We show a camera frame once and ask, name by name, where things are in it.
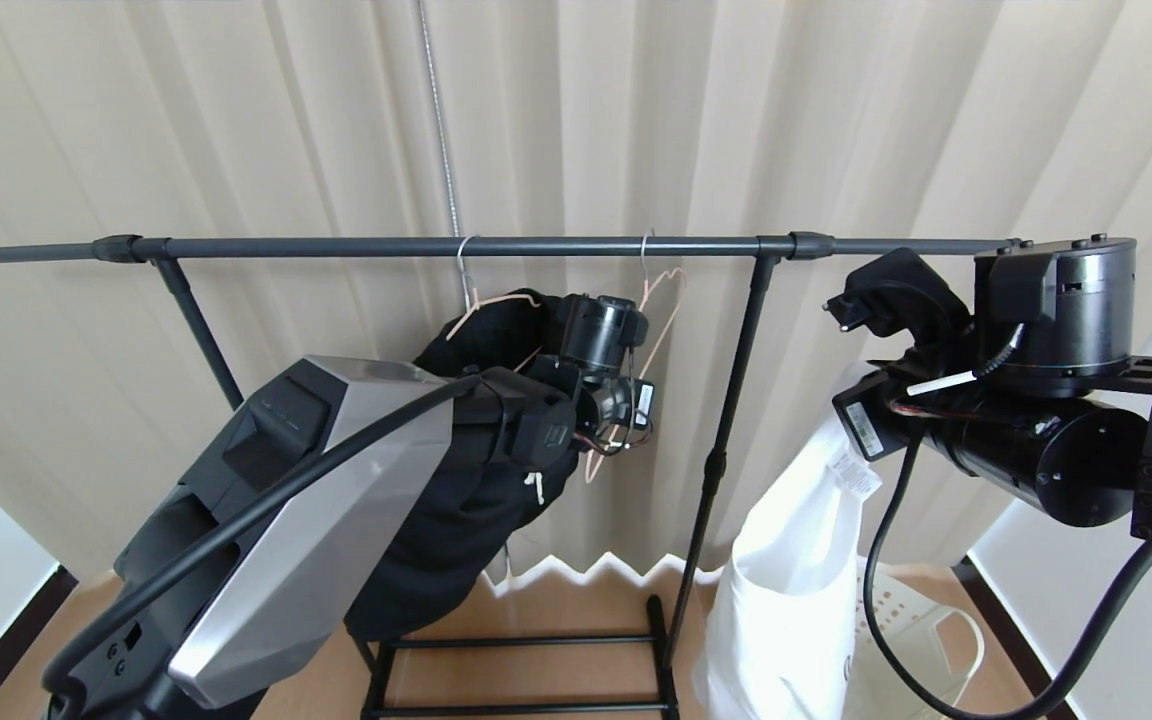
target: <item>curtain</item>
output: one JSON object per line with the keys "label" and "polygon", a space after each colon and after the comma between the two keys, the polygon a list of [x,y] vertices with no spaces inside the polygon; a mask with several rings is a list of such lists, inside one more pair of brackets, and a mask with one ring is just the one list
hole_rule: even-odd
{"label": "curtain", "polygon": [[[0,3],[0,245],[453,234],[448,199],[461,234],[1111,232],[1140,241],[1152,328],[1152,1],[425,3],[437,114],[415,0]],[[902,350],[819,310],[863,262],[776,268],[704,564],[841,366]],[[970,300],[969,259],[932,264]],[[410,359],[461,309],[449,259],[183,265],[248,392],[305,354]],[[750,260],[649,260],[672,266],[654,441],[573,477],[515,570],[685,552]],[[484,296],[641,293],[636,259],[468,268]],[[227,416],[153,270],[0,266],[0,505],[78,575]],[[887,559],[954,562],[1005,506],[929,452]]]}

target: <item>black garment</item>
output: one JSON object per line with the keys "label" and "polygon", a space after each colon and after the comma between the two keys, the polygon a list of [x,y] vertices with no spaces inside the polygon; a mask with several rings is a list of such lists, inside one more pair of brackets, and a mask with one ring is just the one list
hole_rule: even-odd
{"label": "black garment", "polygon": [[[516,293],[531,295],[540,306],[522,300],[484,306],[448,341],[453,320],[415,364],[454,377],[471,365],[513,370],[536,347],[556,353],[558,297]],[[569,450],[545,469],[544,506],[536,502],[536,487],[524,484],[526,471],[507,462],[435,473],[349,607],[349,634],[356,641],[394,639],[455,611],[513,530],[539,518],[562,495],[577,458]]]}

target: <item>beige curtain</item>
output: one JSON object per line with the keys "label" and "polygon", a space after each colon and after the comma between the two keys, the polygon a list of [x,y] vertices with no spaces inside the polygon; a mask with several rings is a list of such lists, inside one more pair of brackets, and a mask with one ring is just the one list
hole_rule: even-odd
{"label": "beige curtain", "polygon": [[[429,0],[429,39],[462,233],[1132,234],[1152,328],[1152,1]],[[415,1],[0,3],[6,245],[450,234],[439,147]],[[901,350],[820,313],[861,262],[776,270],[707,564],[838,370]],[[933,264],[970,297],[970,260]],[[303,354],[410,359],[460,306],[452,260],[184,265],[247,391]],[[750,263],[681,265],[667,420],[517,533],[516,570],[685,551]],[[641,287],[636,260],[470,270]],[[70,569],[108,568],[225,418],[152,270],[0,266],[0,503]],[[955,561],[1002,506],[925,454],[890,559]]]}

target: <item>white plastic basket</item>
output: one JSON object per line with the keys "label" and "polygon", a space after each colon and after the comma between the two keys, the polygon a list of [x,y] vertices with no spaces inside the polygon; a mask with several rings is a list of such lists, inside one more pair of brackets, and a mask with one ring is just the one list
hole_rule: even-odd
{"label": "white plastic basket", "polygon": [[[873,635],[869,634],[859,591],[856,598],[856,651],[847,682],[846,720],[933,720],[941,717],[905,688],[878,651]],[[957,703],[984,659],[984,635],[977,621],[957,607],[932,601],[881,570],[874,578],[874,614],[882,637],[914,677],[941,700],[952,705]],[[950,667],[937,632],[941,623],[954,616],[965,620],[975,635],[975,659],[958,670]]]}

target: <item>wooden floor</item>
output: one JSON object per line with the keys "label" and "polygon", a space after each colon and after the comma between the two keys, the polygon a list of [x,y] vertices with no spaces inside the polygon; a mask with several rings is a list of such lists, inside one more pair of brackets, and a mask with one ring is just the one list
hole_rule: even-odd
{"label": "wooden floor", "polygon": [[[972,612],[972,601],[946,568],[901,566],[897,578],[925,596]],[[658,566],[645,579],[616,562],[599,564],[584,579],[550,568],[513,579],[507,591],[493,591],[482,579],[470,598],[420,637],[480,637],[502,634],[644,632],[644,602],[662,597],[668,616],[677,591],[676,564]],[[45,705],[38,688],[41,667],[70,635],[77,632],[118,592],[108,577],[82,585],[61,607],[26,657],[0,689],[0,720],[37,720]],[[690,670],[700,651],[704,615],[714,585],[702,583],[692,594],[684,634],[679,643],[675,679],[681,715],[700,720],[704,712],[691,694]],[[950,660],[971,647],[969,635],[947,626],[942,639]],[[977,712],[1011,710],[1029,700],[1020,674],[996,638],[986,629],[984,665],[960,703]],[[301,674],[275,684],[256,712],[257,720],[356,720],[367,688],[367,669],[343,629],[333,635]],[[655,689],[652,655],[641,646],[501,647],[399,652],[389,682],[388,705],[430,703],[493,703],[544,700],[647,700]],[[617,720],[657,720],[659,714],[621,714]]]}

